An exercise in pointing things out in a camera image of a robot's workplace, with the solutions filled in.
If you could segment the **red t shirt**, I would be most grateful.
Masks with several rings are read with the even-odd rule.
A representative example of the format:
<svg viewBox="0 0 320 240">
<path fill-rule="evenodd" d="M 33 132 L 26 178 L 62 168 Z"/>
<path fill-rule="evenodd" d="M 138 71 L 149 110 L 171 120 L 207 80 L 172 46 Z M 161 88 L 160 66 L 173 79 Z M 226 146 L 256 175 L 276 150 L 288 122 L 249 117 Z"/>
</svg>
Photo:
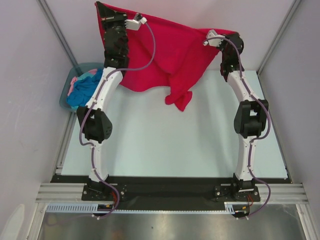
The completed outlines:
<svg viewBox="0 0 320 240">
<path fill-rule="evenodd" d="M 103 4 L 126 13 L 127 20 L 136 15 L 132 10 Z M 137 31 L 126 29 L 130 71 L 120 84 L 134 92 L 169 87 L 165 103 L 184 111 L 193 96 L 190 89 L 220 50 L 203 45 L 208 28 L 192 28 L 148 14 L 142 16 L 147 19 L 145 26 Z"/>
</svg>

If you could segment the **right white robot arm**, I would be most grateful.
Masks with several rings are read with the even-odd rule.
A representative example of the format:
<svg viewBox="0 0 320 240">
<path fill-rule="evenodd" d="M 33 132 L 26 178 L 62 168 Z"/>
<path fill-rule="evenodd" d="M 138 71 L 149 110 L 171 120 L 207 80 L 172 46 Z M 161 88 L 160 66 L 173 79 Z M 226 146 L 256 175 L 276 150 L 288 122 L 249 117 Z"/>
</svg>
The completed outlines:
<svg viewBox="0 0 320 240">
<path fill-rule="evenodd" d="M 238 102 L 238 108 L 233 120 L 234 131 L 239 138 L 238 162 L 234 173 L 239 182 L 249 182 L 254 179 L 254 157 L 257 142 L 266 138 L 261 136 L 264 130 L 270 131 L 269 102 L 260 99 L 245 77 L 240 54 L 244 49 L 244 41 L 240 34 L 224 34 L 224 39 L 218 49 L 222 53 L 220 73 L 232 88 Z"/>
</svg>

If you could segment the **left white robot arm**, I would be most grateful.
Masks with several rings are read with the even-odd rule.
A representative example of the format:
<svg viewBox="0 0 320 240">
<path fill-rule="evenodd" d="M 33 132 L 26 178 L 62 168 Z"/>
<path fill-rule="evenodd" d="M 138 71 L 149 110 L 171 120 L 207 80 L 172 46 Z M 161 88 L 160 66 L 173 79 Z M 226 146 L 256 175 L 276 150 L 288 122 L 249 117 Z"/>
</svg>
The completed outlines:
<svg viewBox="0 0 320 240">
<path fill-rule="evenodd" d="M 109 176 L 106 163 L 102 160 L 103 142 L 113 130 L 106 115 L 107 106 L 117 86 L 123 80 L 129 65 L 129 45 L 126 13 L 114 10 L 97 1 L 95 3 L 98 23 L 104 47 L 102 75 L 92 97 L 77 109 L 80 125 L 79 138 L 91 149 L 91 171 L 89 179 L 102 182 Z"/>
</svg>

